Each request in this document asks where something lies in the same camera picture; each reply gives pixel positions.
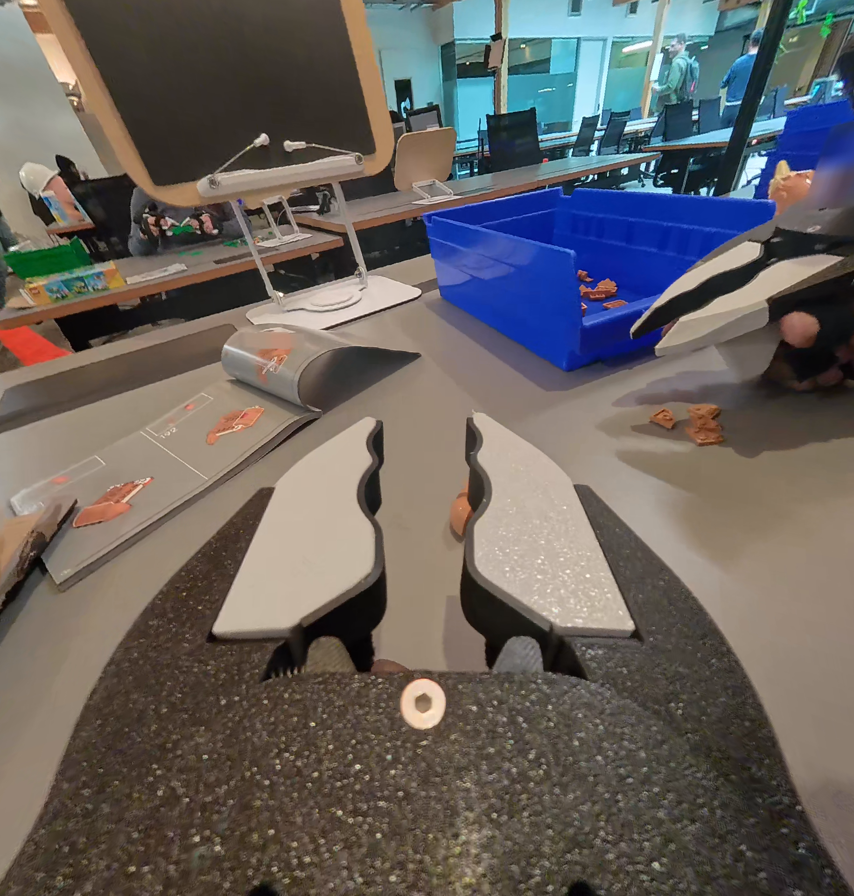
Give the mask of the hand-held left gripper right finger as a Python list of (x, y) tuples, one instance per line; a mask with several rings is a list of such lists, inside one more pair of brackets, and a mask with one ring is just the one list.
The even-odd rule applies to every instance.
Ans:
[(629, 639), (637, 627), (567, 473), (483, 412), (466, 421), (465, 571), (543, 633)]

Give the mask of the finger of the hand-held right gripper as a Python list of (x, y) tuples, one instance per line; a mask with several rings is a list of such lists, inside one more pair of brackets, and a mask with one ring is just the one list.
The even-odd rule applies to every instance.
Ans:
[(763, 328), (769, 322), (771, 298), (839, 261), (840, 256), (824, 253), (770, 265), (746, 285), (730, 288), (699, 309), (680, 314), (657, 343), (656, 354), (685, 354)]
[(710, 255), (669, 285), (634, 323), (630, 336), (638, 340), (718, 298), (748, 285), (772, 262), (772, 239), (747, 240), (717, 256)]

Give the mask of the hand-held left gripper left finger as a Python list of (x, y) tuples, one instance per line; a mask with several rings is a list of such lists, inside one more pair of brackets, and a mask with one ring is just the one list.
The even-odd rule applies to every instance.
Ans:
[(280, 639), (376, 583), (383, 423), (364, 418), (276, 482), (211, 628), (220, 641)]

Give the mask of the pile of brown lego pieces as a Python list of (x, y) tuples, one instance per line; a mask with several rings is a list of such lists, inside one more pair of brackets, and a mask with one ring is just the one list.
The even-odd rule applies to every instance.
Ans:
[(617, 283), (605, 278), (596, 280), (585, 270), (577, 270), (578, 292), (582, 314), (588, 313), (590, 306), (599, 306), (605, 310), (623, 308), (628, 302), (620, 297)]

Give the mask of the blue plastic bin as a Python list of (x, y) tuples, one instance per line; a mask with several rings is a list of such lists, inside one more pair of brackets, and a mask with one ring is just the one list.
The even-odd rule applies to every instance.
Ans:
[[(630, 331), (700, 259), (769, 222), (769, 200), (547, 189), (441, 208), (425, 226), (442, 297), (566, 372), (651, 350)], [(623, 308), (582, 314), (577, 270), (610, 278)]]

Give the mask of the tan lego figure part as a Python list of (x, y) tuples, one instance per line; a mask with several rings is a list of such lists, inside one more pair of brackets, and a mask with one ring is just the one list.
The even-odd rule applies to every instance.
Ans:
[(793, 170), (780, 160), (769, 181), (769, 200), (776, 206), (776, 216), (803, 200), (810, 191), (815, 171)]

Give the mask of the lego instruction booklet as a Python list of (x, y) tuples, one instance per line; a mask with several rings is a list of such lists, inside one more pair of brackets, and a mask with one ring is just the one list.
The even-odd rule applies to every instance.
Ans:
[(238, 330), (223, 379), (10, 499), (60, 523), (42, 565), (59, 591), (258, 462), (297, 431), (412, 363), (417, 351), (290, 324)]

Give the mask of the scattered green lego pieces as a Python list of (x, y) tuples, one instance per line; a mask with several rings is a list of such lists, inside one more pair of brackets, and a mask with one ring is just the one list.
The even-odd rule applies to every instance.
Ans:
[(162, 251), (180, 252), (203, 245), (239, 244), (243, 239), (242, 227), (236, 219), (201, 215), (171, 222), (162, 231), (160, 248)]

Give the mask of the colourful lego box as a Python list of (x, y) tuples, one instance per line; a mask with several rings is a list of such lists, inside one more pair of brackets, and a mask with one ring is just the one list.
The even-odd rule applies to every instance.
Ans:
[(115, 262), (97, 263), (69, 272), (30, 278), (20, 293), (33, 306), (47, 306), (126, 287)]

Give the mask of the green lego baseplate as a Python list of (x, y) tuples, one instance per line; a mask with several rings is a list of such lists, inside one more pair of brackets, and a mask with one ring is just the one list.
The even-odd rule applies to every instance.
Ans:
[(44, 249), (9, 251), (4, 255), (4, 262), (22, 281), (70, 273), (94, 263), (78, 237)]

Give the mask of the person's right hand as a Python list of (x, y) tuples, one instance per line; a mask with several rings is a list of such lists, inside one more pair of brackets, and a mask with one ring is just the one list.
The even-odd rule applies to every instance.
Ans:
[(854, 384), (854, 308), (794, 311), (780, 320), (779, 330), (766, 381), (796, 392)]

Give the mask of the stack of blue bins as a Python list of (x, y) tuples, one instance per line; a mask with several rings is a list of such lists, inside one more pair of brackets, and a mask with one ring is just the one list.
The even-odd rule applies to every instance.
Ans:
[(813, 170), (830, 132), (853, 120), (853, 107), (845, 99), (794, 108), (786, 116), (771, 161), (775, 167), (785, 161), (792, 171)]

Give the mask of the black office chair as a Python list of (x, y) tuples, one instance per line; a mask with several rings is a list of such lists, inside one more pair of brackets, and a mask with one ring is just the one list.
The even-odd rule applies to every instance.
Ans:
[(490, 173), (543, 163), (534, 106), (510, 113), (489, 114), (486, 130)]

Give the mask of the wooden chair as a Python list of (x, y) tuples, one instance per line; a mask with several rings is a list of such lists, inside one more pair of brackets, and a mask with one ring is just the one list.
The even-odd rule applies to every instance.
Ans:
[(393, 183), (400, 193), (415, 184), (448, 181), (453, 167), (456, 132), (452, 127), (403, 134), (397, 143)]

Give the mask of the wood framed black panel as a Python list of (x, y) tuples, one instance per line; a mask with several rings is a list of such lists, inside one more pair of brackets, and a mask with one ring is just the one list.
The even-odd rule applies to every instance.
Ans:
[(264, 200), (391, 160), (364, 2), (39, 5), (119, 163), (159, 201)]

